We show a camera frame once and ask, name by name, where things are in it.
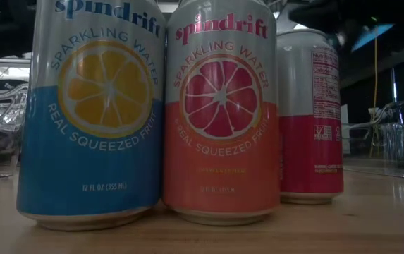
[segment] yellow cable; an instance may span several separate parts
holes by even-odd
[[[378,72],[378,62],[377,62],[377,57],[378,57],[378,51],[377,51],[377,47],[378,47],[378,43],[377,43],[377,36],[379,36],[379,27],[376,27],[376,29],[374,30],[375,33],[375,38],[374,38],[374,112],[372,112],[372,120],[371,122],[373,122],[376,119],[376,115],[377,115],[377,109],[376,109],[376,105],[377,105],[377,87],[379,84],[379,72]],[[372,157],[372,150],[373,150],[373,144],[374,144],[374,138],[379,139],[378,137],[378,133],[377,133],[377,128],[375,128],[375,126],[373,127],[373,135],[372,135],[372,141],[371,141],[371,150],[369,151],[369,158]]]

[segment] orange can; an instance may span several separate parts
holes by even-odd
[[[224,2],[186,1],[169,23],[164,202],[192,222],[237,225],[279,204],[275,20],[256,1],[241,1],[247,13]]]

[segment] lemon slice illustration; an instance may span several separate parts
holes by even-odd
[[[91,42],[62,67],[59,105],[80,130],[121,138],[145,124],[152,110],[152,82],[142,59],[117,42]]]

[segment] grapefruit slice illustration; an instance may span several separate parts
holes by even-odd
[[[259,115],[258,85],[247,68],[233,59],[204,63],[184,87],[186,120],[204,137],[236,138],[246,133]]]

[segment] aluminum can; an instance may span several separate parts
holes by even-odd
[[[38,1],[21,214],[102,229],[158,202],[165,29],[153,0]]]
[[[276,21],[258,0],[187,0],[168,25],[164,202],[200,224],[279,204]]]
[[[277,35],[281,199],[321,204],[343,192],[338,55],[320,31]]]

